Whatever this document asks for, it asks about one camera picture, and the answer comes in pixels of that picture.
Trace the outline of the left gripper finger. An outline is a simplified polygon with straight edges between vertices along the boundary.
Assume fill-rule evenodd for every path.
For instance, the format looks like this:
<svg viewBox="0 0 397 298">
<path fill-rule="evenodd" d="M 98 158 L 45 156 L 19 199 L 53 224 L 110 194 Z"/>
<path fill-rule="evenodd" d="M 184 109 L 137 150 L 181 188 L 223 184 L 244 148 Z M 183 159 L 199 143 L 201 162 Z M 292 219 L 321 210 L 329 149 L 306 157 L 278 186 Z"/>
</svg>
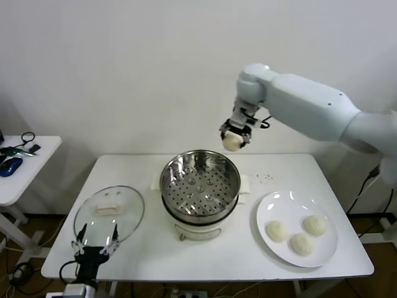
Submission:
<svg viewBox="0 0 397 298">
<path fill-rule="evenodd" d="M 79 256 L 84 254 L 84 236 L 86 233 L 87 224 L 85 223 L 82 229 L 78 232 L 76 239 L 71 242 L 71 246 L 74 252 L 74 256 Z"/>
<path fill-rule="evenodd" d="M 104 247 L 104 255 L 111 256 L 119 248 L 119 246 L 120 241 L 118 239 L 118 224 L 116 223 L 112 232 L 112 236 Z"/>
</svg>

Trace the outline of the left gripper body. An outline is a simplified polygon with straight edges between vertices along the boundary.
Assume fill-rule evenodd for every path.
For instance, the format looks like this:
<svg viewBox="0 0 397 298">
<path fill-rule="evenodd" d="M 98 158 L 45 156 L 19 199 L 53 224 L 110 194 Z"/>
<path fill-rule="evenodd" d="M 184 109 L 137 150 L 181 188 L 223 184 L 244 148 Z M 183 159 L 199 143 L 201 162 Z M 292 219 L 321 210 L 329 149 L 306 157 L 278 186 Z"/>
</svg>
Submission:
<svg viewBox="0 0 397 298">
<path fill-rule="evenodd" d="M 107 262 L 107 255 L 101 253 L 102 249 L 101 246 L 85 246 L 83 253 L 75 254 L 79 269 L 74 283 L 96 284 L 99 267 Z"/>
</svg>

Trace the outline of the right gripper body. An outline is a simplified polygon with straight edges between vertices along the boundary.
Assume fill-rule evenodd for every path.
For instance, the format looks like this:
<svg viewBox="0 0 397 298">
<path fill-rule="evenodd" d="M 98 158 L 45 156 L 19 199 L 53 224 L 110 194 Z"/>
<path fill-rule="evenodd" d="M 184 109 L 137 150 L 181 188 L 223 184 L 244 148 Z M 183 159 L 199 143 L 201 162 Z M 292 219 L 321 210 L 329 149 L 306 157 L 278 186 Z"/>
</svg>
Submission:
<svg viewBox="0 0 397 298">
<path fill-rule="evenodd" d="M 240 106 L 234 106 L 231 117 L 229 118 L 229 123 L 232 127 L 237 129 L 243 129 L 246 126 L 247 117 L 241 112 Z"/>
</svg>

